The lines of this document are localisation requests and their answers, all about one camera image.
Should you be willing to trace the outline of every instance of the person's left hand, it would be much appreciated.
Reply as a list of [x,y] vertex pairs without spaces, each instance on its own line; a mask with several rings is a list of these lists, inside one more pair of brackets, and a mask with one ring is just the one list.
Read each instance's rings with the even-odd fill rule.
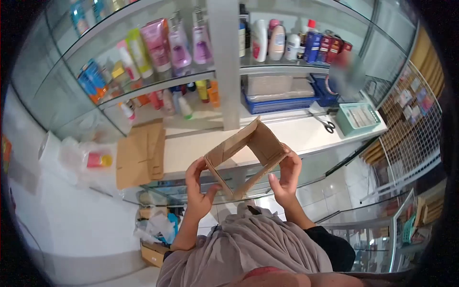
[[185,216],[198,221],[209,213],[215,194],[222,188],[221,185],[214,184],[209,187],[206,194],[201,193],[199,177],[201,176],[201,172],[206,169],[206,161],[201,157],[195,160],[185,172],[185,183],[188,194]]

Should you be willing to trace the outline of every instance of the cardboard box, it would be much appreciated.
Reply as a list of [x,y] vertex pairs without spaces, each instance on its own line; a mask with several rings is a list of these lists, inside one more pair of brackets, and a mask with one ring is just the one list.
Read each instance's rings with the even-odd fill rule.
[[162,118],[137,125],[118,141],[116,182],[118,189],[148,184],[164,176],[166,131]]
[[[215,168],[230,159],[245,146],[252,150],[263,168],[243,185],[239,186],[236,191],[232,191]],[[215,176],[218,183],[221,184],[227,197],[229,199],[242,199],[252,185],[286,156],[287,153],[279,140],[258,117],[248,126],[209,151],[204,158],[207,168]]]
[[162,261],[164,260],[164,254],[167,251],[170,251],[170,249],[157,243],[150,244],[142,242],[140,246],[142,259],[145,261],[145,263],[160,268],[162,266]]

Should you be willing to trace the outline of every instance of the person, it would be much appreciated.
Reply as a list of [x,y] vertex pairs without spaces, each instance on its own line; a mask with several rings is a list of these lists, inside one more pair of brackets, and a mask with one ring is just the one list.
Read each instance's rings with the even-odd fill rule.
[[[280,180],[269,174],[277,203],[286,222],[269,210],[244,206],[228,215],[208,236],[198,236],[198,224],[211,209],[219,185],[201,193],[199,177],[206,169],[204,158],[185,173],[188,205],[157,286],[364,286],[365,275],[350,271],[355,252],[349,243],[328,233],[307,217],[296,197],[301,159],[282,144],[288,156],[280,166]],[[368,279],[387,283],[385,280]]]

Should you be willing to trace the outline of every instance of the white counter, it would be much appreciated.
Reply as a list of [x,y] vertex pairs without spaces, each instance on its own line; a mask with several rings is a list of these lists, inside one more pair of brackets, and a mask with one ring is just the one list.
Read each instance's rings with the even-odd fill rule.
[[[373,130],[361,135],[345,137],[333,117],[321,116],[324,121],[335,123],[333,134],[328,133],[322,123],[314,117],[300,118],[284,122],[266,123],[280,142],[288,145],[298,155],[314,154],[326,149],[356,141],[364,141],[387,130],[384,121]],[[212,131],[203,134],[166,139],[164,150],[164,179],[182,179],[188,166],[198,157],[220,144],[237,130]],[[257,164],[259,161],[248,147],[244,147],[217,169],[228,169]]]

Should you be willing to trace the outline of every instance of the white bottle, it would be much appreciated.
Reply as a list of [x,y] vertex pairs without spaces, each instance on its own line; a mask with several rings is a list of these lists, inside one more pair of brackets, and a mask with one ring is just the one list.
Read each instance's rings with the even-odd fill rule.
[[164,89],[162,91],[162,102],[164,106],[162,110],[168,116],[173,116],[175,114],[174,102],[172,100],[172,94],[169,89]]
[[257,62],[266,60],[268,50],[268,32],[263,19],[258,19],[252,28],[252,55]]
[[282,58],[285,48],[285,29],[282,25],[274,27],[269,41],[268,54],[270,60],[278,61]]
[[246,55],[246,28],[239,23],[239,57]]
[[191,109],[190,105],[182,96],[179,96],[178,100],[180,106],[180,113],[185,119],[190,119],[193,116],[193,110]]
[[300,36],[296,34],[291,34],[288,36],[287,39],[287,47],[285,48],[285,55],[284,57],[289,60],[293,61],[297,59],[298,49],[300,48]]

